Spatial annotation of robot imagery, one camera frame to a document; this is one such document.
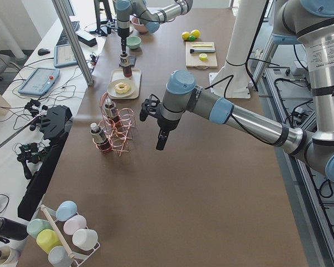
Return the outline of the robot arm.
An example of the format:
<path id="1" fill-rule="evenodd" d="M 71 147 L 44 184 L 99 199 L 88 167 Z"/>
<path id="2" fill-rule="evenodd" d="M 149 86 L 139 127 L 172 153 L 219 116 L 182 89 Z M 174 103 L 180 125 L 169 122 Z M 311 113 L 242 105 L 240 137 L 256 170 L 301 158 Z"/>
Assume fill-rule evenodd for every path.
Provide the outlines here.
<path id="1" fill-rule="evenodd" d="M 158 150 L 189 111 L 281 147 L 334 182 L 334 1 L 283 1 L 277 6 L 273 30 L 305 46 L 316 131 L 291 128 L 235 105 L 197 86 L 190 72 L 177 70 L 171 74 L 162 100 L 147 98 L 141 105 L 141 121 L 148 116 L 157 120 Z"/>
<path id="2" fill-rule="evenodd" d="M 117 33 L 121 38 L 121 54 L 126 55 L 126 41 L 130 35 L 130 16 L 135 15 L 147 28 L 149 33 L 156 32 L 160 25 L 174 19 L 177 16 L 187 14 L 193 6 L 192 0 L 174 1 L 173 4 L 151 12 L 146 1 L 141 0 L 117 0 L 116 19 Z"/>

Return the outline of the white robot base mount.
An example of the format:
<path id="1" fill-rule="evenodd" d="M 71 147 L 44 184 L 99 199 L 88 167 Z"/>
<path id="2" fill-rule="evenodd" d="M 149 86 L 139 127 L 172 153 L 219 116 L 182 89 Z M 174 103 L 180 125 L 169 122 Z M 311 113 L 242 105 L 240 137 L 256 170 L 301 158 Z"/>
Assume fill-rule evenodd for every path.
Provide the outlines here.
<path id="1" fill-rule="evenodd" d="M 251 97 L 247 61 L 267 6 L 268 1 L 262 0 L 240 2 L 225 64 L 211 82 L 212 93 L 225 98 Z"/>

